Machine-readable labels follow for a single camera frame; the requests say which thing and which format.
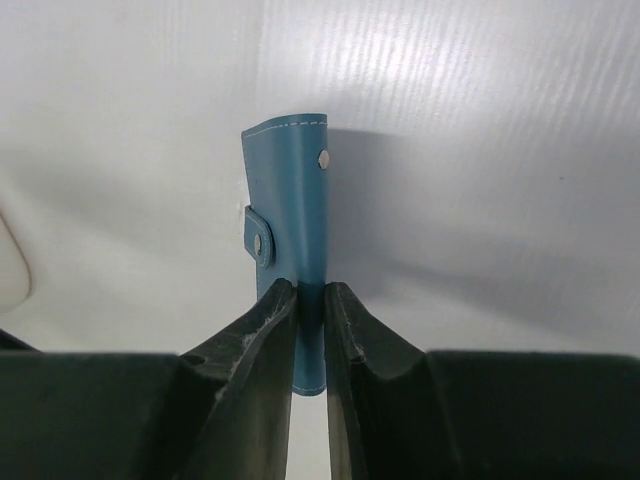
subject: white background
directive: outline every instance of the white background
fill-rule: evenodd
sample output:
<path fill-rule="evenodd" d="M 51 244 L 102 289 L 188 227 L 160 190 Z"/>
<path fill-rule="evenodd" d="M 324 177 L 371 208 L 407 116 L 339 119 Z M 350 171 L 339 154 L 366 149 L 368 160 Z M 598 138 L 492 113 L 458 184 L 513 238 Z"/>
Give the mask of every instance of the white background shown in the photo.
<path fill-rule="evenodd" d="M 240 131 L 329 115 L 331 279 L 421 348 L 640 352 L 640 2 L 3 0 L 0 212 L 42 349 L 250 308 Z M 289 478 L 329 478 L 324 397 Z"/>

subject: blue leather key holder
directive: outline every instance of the blue leather key holder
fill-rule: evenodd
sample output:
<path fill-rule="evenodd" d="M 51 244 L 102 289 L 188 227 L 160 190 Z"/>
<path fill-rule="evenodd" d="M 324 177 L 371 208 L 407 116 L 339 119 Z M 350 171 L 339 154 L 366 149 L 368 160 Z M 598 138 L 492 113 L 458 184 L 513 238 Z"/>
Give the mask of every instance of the blue leather key holder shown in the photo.
<path fill-rule="evenodd" d="M 251 205 L 244 244 L 256 261 L 258 299 L 278 278 L 298 289 L 293 391 L 325 389 L 322 331 L 327 271 L 327 117 L 278 117 L 242 132 Z"/>

